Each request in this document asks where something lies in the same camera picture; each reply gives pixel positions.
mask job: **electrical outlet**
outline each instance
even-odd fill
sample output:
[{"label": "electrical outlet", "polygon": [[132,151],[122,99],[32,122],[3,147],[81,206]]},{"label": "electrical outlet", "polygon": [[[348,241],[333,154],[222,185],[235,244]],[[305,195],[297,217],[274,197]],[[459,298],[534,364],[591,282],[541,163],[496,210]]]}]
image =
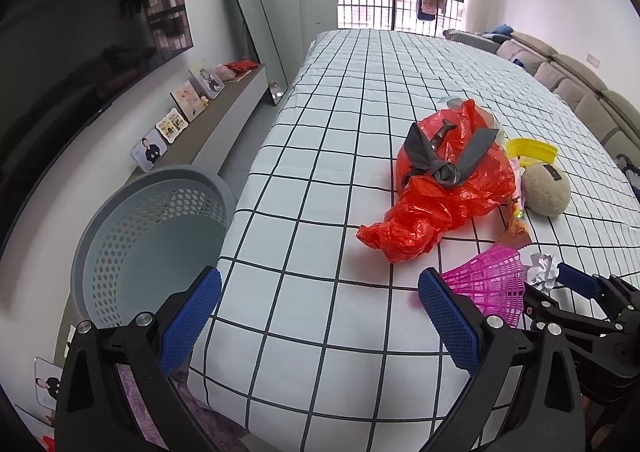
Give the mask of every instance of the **electrical outlet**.
[{"label": "electrical outlet", "polygon": [[594,57],[591,53],[587,55],[587,62],[594,67],[600,67],[600,60]]}]

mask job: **floor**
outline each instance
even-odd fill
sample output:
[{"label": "floor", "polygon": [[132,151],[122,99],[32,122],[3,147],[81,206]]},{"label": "floor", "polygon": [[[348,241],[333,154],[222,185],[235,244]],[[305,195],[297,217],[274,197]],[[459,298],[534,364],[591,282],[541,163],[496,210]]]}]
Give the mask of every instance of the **floor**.
[{"label": "floor", "polygon": [[[267,101],[260,102],[246,122],[220,169],[220,177],[229,185],[236,200],[242,193],[249,177],[251,164],[254,162],[279,110],[279,107],[274,107]],[[242,442],[251,452],[279,452],[252,434],[245,437]]]}]

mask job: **beige sofa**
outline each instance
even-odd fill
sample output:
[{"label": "beige sofa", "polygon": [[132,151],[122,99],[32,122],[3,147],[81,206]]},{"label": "beige sofa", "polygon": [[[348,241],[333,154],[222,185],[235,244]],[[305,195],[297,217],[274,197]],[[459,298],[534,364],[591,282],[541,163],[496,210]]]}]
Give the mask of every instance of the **beige sofa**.
[{"label": "beige sofa", "polygon": [[514,32],[497,51],[499,57],[520,60],[525,71],[560,96],[599,140],[609,155],[628,156],[640,164],[640,111],[580,61],[559,54],[549,44]]}]

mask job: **bed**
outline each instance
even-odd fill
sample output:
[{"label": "bed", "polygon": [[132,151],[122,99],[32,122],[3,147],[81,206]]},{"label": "bed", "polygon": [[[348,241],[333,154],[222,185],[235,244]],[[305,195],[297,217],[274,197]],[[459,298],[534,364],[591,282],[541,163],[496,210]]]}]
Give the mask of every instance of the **bed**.
[{"label": "bed", "polygon": [[[558,146],[572,202],[554,220],[527,213],[532,251],[639,285],[638,202],[593,135],[540,83],[446,40],[327,32],[290,88],[226,236],[223,297],[189,375],[202,405],[283,452],[415,451],[433,434],[468,374],[455,368],[416,303],[417,278],[489,248],[504,232],[506,209],[396,265],[355,233],[393,204],[393,158],[411,122],[446,107],[448,96],[475,99],[508,138]],[[564,308],[604,317],[568,290],[553,295]],[[499,428],[517,372],[482,443]]]}]

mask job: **tv screen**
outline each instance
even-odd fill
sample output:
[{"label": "tv screen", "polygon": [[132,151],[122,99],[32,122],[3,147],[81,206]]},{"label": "tv screen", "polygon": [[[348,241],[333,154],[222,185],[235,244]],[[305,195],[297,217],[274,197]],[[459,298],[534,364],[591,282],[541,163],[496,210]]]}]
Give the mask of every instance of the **tv screen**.
[{"label": "tv screen", "polygon": [[0,0],[0,255],[76,135],[192,46],[184,0]]}]

